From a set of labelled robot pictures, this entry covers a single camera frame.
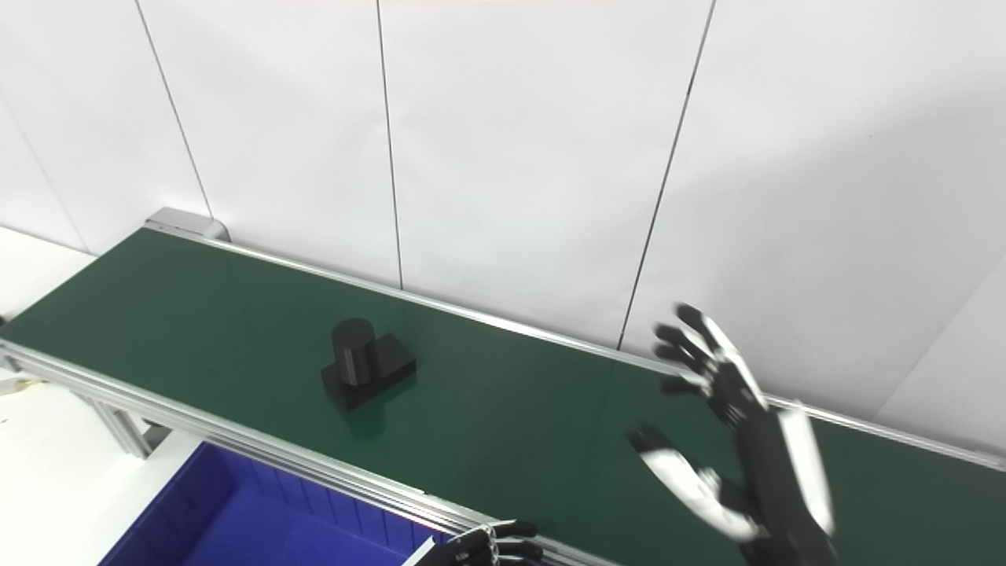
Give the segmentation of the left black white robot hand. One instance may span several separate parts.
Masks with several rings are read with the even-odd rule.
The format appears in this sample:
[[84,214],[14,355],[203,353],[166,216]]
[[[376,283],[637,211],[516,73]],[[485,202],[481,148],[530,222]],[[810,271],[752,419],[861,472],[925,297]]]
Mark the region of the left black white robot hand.
[[405,565],[539,565],[538,527],[524,520],[479,524],[439,543],[428,538]]

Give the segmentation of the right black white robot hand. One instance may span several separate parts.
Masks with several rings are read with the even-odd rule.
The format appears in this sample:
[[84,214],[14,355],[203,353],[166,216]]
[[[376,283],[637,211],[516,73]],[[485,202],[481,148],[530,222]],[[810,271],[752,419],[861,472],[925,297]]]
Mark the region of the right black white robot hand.
[[732,433],[743,483],[700,465],[652,424],[626,433],[633,451],[697,519],[736,544],[748,564],[838,564],[830,487],[805,407],[770,407],[718,323],[688,303],[674,309],[679,325],[655,326],[653,350],[686,372],[665,376],[660,389],[707,402]]

